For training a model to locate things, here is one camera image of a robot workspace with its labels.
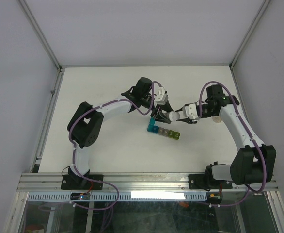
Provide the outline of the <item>weekly pill organizer strip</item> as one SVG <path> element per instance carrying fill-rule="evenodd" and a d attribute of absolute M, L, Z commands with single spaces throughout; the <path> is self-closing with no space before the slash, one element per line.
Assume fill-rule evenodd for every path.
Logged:
<path fill-rule="evenodd" d="M 157 126 L 155 124 L 155 120 L 153 118 L 150 118 L 149 124 L 148 124 L 146 130 L 149 133 L 154 133 L 154 134 L 161 135 L 161 136 L 171 138 L 171 139 L 174 139 L 174 140 L 179 140 L 180 135 L 181 135 L 180 132 L 165 129 L 163 127 Z"/>

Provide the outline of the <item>white pill bottle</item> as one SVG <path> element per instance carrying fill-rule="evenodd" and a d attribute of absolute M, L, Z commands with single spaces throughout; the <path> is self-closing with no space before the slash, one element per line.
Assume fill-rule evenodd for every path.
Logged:
<path fill-rule="evenodd" d="M 181 118 L 180 113 L 174 111 L 165 112 L 164 115 L 169 122 L 176 122 Z"/>

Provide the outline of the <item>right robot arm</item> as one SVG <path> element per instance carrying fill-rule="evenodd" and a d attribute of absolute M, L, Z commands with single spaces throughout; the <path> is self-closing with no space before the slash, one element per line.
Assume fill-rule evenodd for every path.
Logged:
<path fill-rule="evenodd" d="M 193 183 L 204 190 L 219 188 L 223 182 L 245 185 L 249 190 L 261 192 L 271 181 L 276 158 L 276 149 L 266 145 L 251 128 L 239 106 L 236 97 L 227 87 L 217 81 L 210 81 L 202 88 L 207 92 L 205 101 L 186 104 L 168 114 L 170 121 L 195 124 L 200 119 L 219 117 L 227 127 L 237 148 L 237 154 L 230 164 L 213 163 L 206 167 L 203 175 L 194 178 Z"/>

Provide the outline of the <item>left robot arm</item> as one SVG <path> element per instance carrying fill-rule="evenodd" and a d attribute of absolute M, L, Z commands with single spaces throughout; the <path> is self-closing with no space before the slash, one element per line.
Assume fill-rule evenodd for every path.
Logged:
<path fill-rule="evenodd" d="M 113 100 L 97 106 L 87 102 L 79 105 L 67 126 L 68 139 L 73 145 L 70 165 L 73 185 L 81 189 L 88 184 L 90 156 L 87 149 L 98 139 L 102 124 L 113 117 L 135 110 L 143 116 L 151 113 L 152 122 L 158 120 L 171 123 L 162 113 L 172 111 L 167 91 L 159 82 L 146 77 L 141 77 L 135 86 Z"/>

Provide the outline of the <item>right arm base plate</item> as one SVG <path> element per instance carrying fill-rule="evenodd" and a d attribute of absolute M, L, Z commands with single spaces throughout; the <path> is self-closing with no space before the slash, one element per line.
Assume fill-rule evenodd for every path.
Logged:
<path fill-rule="evenodd" d="M 215 180 L 210 174 L 189 174 L 189 188 L 190 190 L 202 189 L 210 191 L 211 189 L 232 189 L 232 184 L 225 180 Z"/>

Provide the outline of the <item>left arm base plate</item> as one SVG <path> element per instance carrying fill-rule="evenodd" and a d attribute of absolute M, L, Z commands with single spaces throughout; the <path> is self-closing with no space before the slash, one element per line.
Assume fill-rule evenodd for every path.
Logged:
<path fill-rule="evenodd" d="M 76 175 L 63 175 L 61 190 L 102 190 L 103 184 L 89 181 Z"/>

